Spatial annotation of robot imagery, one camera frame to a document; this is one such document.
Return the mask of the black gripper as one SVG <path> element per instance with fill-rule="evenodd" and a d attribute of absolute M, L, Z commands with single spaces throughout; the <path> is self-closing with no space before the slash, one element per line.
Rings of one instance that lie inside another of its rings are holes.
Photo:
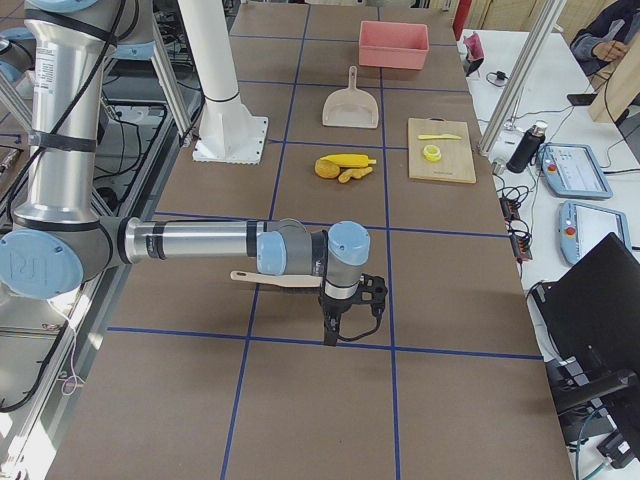
<path fill-rule="evenodd" d="M 334 327 L 352 306 L 351 299 L 335 299 L 322 293 L 318 298 L 324 316 L 324 345 L 334 344 Z"/>

